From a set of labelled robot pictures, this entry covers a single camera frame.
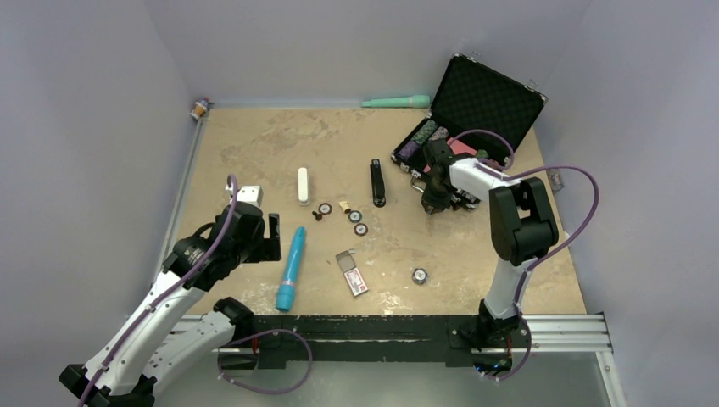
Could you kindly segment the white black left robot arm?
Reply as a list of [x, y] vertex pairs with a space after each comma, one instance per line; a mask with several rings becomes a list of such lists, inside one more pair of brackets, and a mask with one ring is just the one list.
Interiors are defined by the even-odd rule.
[[252, 203], [228, 205], [215, 220], [177, 241], [141, 304], [118, 333], [60, 382], [81, 406], [151, 406], [184, 370], [213, 348], [241, 347], [252, 312], [232, 298], [174, 340], [172, 329], [213, 285], [245, 263], [281, 259], [280, 216]]

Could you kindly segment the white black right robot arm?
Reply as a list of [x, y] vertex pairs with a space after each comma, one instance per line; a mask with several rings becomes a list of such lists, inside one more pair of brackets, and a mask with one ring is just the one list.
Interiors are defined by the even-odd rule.
[[512, 180], [477, 158], [457, 155], [444, 140], [427, 142], [422, 152], [429, 171], [421, 205], [429, 215], [448, 209], [456, 192], [488, 204], [498, 263], [474, 324], [460, 336], [477, 349], [501, 346], [520, 325], [530, 265], [559, 239], [546, 188], [537, 177]]

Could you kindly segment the white stapler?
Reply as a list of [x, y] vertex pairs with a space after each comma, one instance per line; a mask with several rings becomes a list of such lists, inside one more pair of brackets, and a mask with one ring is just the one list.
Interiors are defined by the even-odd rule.
[[297, 172], [298, 176], [298, 201], [302, 206], [309, 204], [309, 172], [305, 167], [300, 167]]

